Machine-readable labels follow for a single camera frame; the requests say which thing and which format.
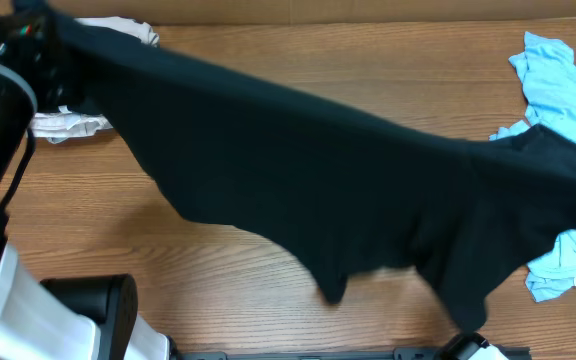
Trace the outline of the black t-shirt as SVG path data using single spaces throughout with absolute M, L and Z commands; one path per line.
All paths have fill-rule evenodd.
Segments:
M 414 267 L 455 325 L 576 229 L 576 144 L 537 125 L 443 138 L 60 14 L 83 92 L 185 219 L 293 254 L 326 300 L 351 275 Z

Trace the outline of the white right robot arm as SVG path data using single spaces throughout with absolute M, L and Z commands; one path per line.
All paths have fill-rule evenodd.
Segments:
M 434 360 L 508 360 L 508 357 L 478 333 L 453 337 L 434 355 Z

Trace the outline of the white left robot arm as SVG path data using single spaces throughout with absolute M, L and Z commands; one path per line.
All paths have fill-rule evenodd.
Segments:
M 0 190 L 0 359 L 177 359 L 174 341 L 139 315 L 132 276 L 40 281 L 8 241 L 6 209 L 36 148 L 32 117 L 82 98 L 53 13 L 30 5 L 0 16 L 0 183 L 16 165 Z

